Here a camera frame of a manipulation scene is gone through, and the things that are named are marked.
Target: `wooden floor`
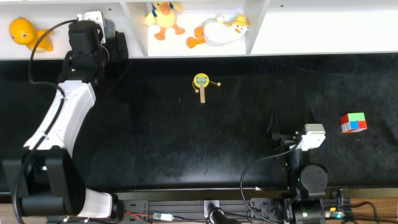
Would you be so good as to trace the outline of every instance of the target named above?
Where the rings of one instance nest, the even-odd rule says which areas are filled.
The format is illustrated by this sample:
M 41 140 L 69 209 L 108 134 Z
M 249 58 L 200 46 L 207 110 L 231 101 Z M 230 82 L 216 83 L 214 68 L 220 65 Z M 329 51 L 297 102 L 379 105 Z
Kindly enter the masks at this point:
M 388 219 L 388 220 L 394 220 L 398 221 L 398 198 L 356 198 L 356 199 L 351 199 L 352 204 L 357 204 L 361 202 L 369 201 L 372 202 L 376 208 L 377 212 L 379 214 L 379 218 L 382 219 Z M 354 208 L 353 209 L 354 213 L 360 213 L 362 215 L 366 215 L 369 217 L 374 218 L 374 213 L 373 209 L 370 205 L 364 205 L 361 208 Z M 26 224 L 44 224 L 46 222 L 46 219 L 44 217 L 25 217 L 24 221 Z M 365 222 L 365 221 L 357 221 L 358 223 L 375 223 L 375 222 Z M 11 204 L 0 204 L 0 224 L 16 224 L 16 219 L 14 217 L 14 212 L 12 210 L 12 205 Z M 333 221 L 327 221 L 328 224 L 341 224 L 343 223 L 342 221 L 339 220 L 333 220 Z

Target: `orange beak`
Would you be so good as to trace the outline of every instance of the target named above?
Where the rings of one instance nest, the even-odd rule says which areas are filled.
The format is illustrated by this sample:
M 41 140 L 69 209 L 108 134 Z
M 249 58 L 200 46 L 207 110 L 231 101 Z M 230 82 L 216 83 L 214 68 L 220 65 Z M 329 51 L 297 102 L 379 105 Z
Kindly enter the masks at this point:
M 170 14 L 170 4 L 168 2 L 165 2 L 163 4 L 160 5 L 160 11 L 165 14 L 165 15 L 169 15 Z

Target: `yellow hat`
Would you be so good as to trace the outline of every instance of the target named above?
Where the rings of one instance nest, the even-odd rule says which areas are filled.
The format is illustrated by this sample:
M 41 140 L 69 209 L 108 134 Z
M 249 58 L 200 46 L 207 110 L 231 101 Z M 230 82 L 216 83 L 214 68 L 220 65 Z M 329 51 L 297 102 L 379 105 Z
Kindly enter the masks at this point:
M 248 22 L 246 21 L 246 16 L 242 14 L 239 14 L 232 23 L 238 26 L 249 26 Z

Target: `blue vest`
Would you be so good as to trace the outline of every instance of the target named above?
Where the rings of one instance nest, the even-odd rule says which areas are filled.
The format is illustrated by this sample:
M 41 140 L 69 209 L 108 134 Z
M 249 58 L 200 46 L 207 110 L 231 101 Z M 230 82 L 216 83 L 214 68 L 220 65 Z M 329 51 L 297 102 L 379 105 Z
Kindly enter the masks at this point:
M 170 8 L 171 9 L 174 8 L 174 6 L 173 6 L 173 4 L 171 2 L 170 2 Z M 157 17 L 157 14 L 156 14 L 155 10 L 156 10 L 156 7 L 154 6 L 154 3 L 152 3 L 152 14 L 154 15 L 154 17 Z

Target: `wooden handle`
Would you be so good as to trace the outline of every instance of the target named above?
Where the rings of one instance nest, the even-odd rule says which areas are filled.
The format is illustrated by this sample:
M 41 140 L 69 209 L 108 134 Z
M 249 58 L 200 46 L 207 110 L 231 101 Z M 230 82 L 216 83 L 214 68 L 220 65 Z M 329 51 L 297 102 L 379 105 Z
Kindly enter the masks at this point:
M 206 103 L 205 87 L 203 86 L 203 84 L 200 85 L 199 92 L 200 92 L 200 103 Z

